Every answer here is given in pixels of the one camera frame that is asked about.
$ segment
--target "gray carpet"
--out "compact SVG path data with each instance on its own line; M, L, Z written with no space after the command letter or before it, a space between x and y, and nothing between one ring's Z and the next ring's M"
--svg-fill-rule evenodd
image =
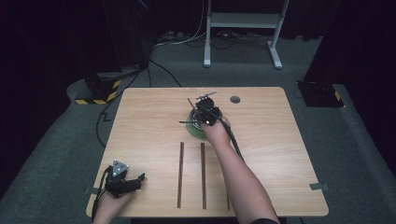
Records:
M214 44L221 48L230 42ZM395 178L375 148L346 88L334 85L346 104L344 108L306 107L297 88L296 81L304 78L318 44L319 40L280 39L277 51L282 70L275 70L264 42L212 49L210 68L203 68L204 49L187 45L156 47L151 59L171 71L183 87L280 86L285 90L318 180L330 187L324 192L329 215L303 217L304 223L395 223ZM149 73L142 72L131 88L148 87L149 77L152 87L177 87L172 77L153 63ZM120 88L131 80L132 77L125 78ZM72 101L82 84L80 80L68 88ZM114 119L119 102L117 99L107 110L109 119ZM104 108L105 105L72 103L56 120L1 200L1 224L91 222L85 214L89 195L84 190L92 186L104 153L95 133L97 118ZM111 126L112 120L99 123L99 136L104 142ZM287 220L291 224L302 223L297 217ZM130 223L130 219L118 218L114 223Z

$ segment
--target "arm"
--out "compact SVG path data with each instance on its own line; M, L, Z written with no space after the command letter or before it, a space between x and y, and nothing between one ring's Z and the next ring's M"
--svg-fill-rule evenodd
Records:
M279 222L265 188L231 147L230 137L222 123L217 121L213 126L203 124L202 128L218 156L227 193L239 223L251 223L259 218Z
M115 198L110 192L105 191L100 198L93 224L110 224L135 193L136 191L132 191L120 198Z

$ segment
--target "yellow and black tape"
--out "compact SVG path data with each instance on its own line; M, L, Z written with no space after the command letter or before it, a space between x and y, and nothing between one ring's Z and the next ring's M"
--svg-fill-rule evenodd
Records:
M120 83L121 80L114 82L111 89L109 89L109 94L107 95L107 97L104 97L103 99L94 99L94 98L88 99L81 97L81 98L76 98L75 101L78 105L105 105L111 102L112 100L114 100L114 98L116 98L117 90L119 88Z

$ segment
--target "sleeve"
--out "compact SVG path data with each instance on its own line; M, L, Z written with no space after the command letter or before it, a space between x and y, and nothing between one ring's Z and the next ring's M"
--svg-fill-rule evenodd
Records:
M252 222L251 224L278 224L277 222L273 221L272 219L268 218L259 218Z

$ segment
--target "white stand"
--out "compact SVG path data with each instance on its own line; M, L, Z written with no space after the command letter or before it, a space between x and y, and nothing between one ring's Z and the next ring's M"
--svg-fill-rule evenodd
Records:
M282 68L282 63L280 62L279 56L276 52L276 42L279 38L283 20L285 20L289 0L284 1L282 10L278 14L212 13L211 5L212 0L208 0L204 67L210 67L210 29L212 27L240 27L275 29L273 39L268 41L267 44L271 52L275 68Z

